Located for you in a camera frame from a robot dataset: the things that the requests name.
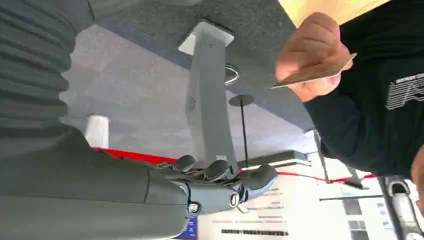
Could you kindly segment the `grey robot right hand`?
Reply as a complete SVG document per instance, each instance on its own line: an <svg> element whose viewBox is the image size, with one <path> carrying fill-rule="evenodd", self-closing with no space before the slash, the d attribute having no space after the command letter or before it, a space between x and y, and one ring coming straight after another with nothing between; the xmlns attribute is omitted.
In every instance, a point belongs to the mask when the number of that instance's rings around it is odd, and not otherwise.
<svg viewBox="0 0 424 240"><path fill-rule="evenodd" d="M195 214L234 209L265 193L269 166L207 182L118 159L72 127L0 131L3 240L154 240L180 235Z"/></svg>

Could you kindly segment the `person's hand holding card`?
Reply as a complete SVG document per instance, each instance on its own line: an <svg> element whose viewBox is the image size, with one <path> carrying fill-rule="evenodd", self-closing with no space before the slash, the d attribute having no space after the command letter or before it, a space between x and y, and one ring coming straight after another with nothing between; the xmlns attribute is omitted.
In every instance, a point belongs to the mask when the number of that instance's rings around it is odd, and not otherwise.
<svg viewBox="0 0 424 240"><path fill-rule="evenodd" d="M280 51L275 76L283 82L290 75L328 60L349 56L349 49L342 43L338 23L330 16L315 12L296 29ZM288 87L306 103L335 90L341 82L341 74L314 81L291 84Z"/></svg>

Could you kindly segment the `person's hand without card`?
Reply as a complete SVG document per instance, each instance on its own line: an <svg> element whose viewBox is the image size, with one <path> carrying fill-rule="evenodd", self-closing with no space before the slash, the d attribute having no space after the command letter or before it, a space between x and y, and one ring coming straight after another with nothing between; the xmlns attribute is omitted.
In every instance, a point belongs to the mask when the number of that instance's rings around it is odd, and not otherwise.
<svg viewBox="0 0 424 240"><path fill-rule="evenodd" d="M421 213L424 216L424 146L422 145L418 150L416 156L414 157L413 163L411 165L411 179L416 186L418 192L418 200L416 205Z"/></svg>

